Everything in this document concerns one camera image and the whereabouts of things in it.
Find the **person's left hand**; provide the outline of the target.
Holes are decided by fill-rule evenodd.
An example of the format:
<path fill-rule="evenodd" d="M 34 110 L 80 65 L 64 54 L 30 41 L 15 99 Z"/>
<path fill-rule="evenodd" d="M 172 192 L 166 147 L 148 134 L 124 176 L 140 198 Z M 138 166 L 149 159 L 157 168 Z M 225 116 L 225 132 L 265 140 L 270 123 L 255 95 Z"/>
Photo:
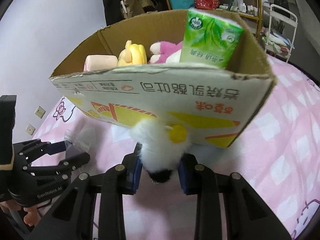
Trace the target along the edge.
<path fill-rule="evenodd" d="M 21 206 L 17 204 L 14 200 L 8 200 L 1 202 L 1 209 L 3 211 L 6 210 L 14 210 L 19 211 L 21 210 Z M 29 226 L 36 226 L 41 219 L 40 215 L 37 211 L 37 205 L 31 207 L 23 207 L 22 208 L 27 214 L 24 216 L 24 223 Z"/>

